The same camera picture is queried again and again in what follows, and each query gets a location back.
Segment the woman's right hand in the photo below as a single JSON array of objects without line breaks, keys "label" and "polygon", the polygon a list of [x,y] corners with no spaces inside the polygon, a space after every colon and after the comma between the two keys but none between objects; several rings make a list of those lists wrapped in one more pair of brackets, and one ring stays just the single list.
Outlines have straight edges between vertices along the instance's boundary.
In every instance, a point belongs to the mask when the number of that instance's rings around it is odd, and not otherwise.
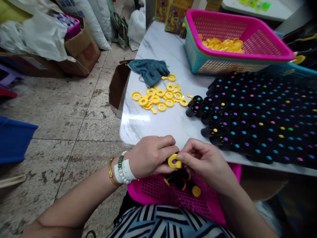
[{"label": "woman's right hand", "polygon": [[241,188],[237,177],[212,144],[189,139],[177,159],[199,174],[217,192],[232,197]]}]

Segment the blue plastic crate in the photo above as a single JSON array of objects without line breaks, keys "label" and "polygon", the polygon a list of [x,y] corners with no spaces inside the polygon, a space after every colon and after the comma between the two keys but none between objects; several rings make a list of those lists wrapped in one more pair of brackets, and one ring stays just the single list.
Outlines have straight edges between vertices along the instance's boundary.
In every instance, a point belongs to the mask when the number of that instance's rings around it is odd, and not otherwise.
[{"label": "blue plastic crate", "polygon": [[24,160],[36,125],[0,117],[0,164]]}]

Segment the black and white striped clothing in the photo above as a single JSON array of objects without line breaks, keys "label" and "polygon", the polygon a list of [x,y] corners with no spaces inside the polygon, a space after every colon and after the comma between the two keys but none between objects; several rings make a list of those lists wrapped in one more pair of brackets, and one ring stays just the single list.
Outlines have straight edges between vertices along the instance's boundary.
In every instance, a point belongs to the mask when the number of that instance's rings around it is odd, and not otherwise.
[{"label": "black and white striped clothing", "polygon": [[225,228],[186,209],[144,205],[127,210],[108,238],[234,238]]}]

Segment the table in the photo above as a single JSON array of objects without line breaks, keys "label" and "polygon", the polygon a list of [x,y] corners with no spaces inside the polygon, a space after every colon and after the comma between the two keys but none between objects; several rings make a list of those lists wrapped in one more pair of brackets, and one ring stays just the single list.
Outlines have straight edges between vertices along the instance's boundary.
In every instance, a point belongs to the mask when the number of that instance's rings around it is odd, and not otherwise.
[{"label": "table", "polygon": [[294,11],[283,5],[279,0],[271,0],[268,2],[271,3],[271,6],[266,12],[262,10],[257,12],[252,7],[242,5],[238,0],[223,0],[221,6],[228,11],[275,21],[285,21],[294,13]]},{"label": "table", "polygon": [[[164,31],[164,23],[155,21],[146,32],[136,59],[165,60],[170,72],[176,76],[176,81],[173,84],[180,85],[183,95],[191,94],[205,97],[207,87],[214,78],[192,74],[184,44],[185,40],[180,39],[178,35]],[[120,125],[120,138],[124,143],[135,145],[141,138],[152,135],[172,135],[179,149],[184,147],[189,138],[210,143],[208,138],[204,138],[200,134],[200,130],[204,128],[200,119],[189,118],[185,115],[186,107],[176,103],[172,108],[167,108],[164,112],[158,111],[154,115],[152,111],[143,109],[137,101],[133,101],[131,97],[133,92],[146,94],[147,87],[139,80],[139,77],[138,74],[131,72],[126,86]],[[158,88],[166,90],[168,83],[170,82],[167,80],[161,80]],[[249,161],[235,152],[222,151],[221,153],[228,162],[317,177],[317,170],[314,169],[276,162],[267,165]]]}]

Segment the white marble table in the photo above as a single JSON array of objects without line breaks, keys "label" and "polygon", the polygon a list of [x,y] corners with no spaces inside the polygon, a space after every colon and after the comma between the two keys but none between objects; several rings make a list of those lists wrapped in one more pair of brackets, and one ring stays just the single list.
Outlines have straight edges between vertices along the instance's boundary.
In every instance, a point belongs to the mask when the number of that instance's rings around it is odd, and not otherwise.
[{"label": "white marble table", "polygon": [[[211,76],[201,76],[192,74],[184,50],[185,40],[178,35],[164,31],[164,24],[153,22],[145,34],[136,59],[165,60],[169,70],[176,76],[173,84],[179,84],[183,95],[200,95],[205,97],[207,87],[213,82]],[[158,88],[166,90],[169,81],[161,80]],[[139,81],[139,75],[131,72],[120,126],[120,138],[128,145],[135,145],[145,136],[165,136],[172,135],[176,140],[176,145],[182,149],[189,138],[210,143],[207,138],[200,134],[204,128],[200,119],[189,118],[185,115],[186,108],[176,103],[172,108],[156,115],[152,111],[147,111],[139,106],[137,101],[133,101],[133,92],[146,94],[146,85]],[[317,170],[308,169],[296,165],[283,165],[273,163],[271,165],[251,162],[244,156],[230,151],[222,151],[222,155],[228,162],[244,165],[269,168],[274,170],[306,174],[317,177]]]}]

